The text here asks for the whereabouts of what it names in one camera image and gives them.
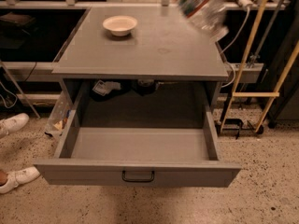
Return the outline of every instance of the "white bowl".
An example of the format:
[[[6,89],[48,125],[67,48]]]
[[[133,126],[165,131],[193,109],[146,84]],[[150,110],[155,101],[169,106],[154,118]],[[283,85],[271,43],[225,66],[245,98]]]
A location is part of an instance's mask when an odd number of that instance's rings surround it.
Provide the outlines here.
[[[115,16],[104,20],[103,26],[115,36],[125,36],[137,26],[137,20],[129,16]]]

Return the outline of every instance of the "black handle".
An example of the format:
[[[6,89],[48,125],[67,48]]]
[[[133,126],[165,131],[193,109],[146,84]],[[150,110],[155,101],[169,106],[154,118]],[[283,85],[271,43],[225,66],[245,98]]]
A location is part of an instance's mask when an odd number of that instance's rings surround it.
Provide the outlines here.
[[[155,172],[151,171],[151,176],[149,179],[131,179],[125,177],[125,171],[122,171],[122,180],[128,183],[150,183],[155,179]]]

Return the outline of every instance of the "person's foot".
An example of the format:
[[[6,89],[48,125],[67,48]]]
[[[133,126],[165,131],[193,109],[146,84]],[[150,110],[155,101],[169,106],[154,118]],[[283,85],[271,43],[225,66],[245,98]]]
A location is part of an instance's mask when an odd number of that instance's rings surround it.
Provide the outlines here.
[[[9,191],[17,188],[19,185],[32,182],[40,176],[40,173],[35,167],[8,172],[7,174],[7,183],[0,186],[1,194],[8,193]]]
[[[22,127],[26,125],[29,117],[25,113],[13,116],[9,119],[0,120],[0,138],[3,138],[10,133],[19,131]]]

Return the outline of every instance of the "speckled floor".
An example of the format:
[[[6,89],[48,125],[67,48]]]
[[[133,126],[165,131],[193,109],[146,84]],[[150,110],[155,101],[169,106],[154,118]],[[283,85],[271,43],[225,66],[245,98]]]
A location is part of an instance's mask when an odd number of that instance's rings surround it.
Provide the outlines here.
[[[256,105],[232,109],[253,123],[259,114]],[[2,169],[53,155],[46,122],[32,115],[23,130],[0,140]],[[219,138],[222,160],[242,165],[227,189],[50,186],[39,177],[0,196],[0,223],[299,223],[299,124],[264,127],[259,137],[244,132],[235,140],[234,132],[224,132]]]

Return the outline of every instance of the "ladder rung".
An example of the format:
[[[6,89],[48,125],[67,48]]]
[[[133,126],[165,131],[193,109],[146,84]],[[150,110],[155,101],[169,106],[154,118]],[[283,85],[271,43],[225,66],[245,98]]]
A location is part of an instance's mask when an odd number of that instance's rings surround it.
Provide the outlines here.
[[[279,92],[233,92],[233,97],[279,97]]]

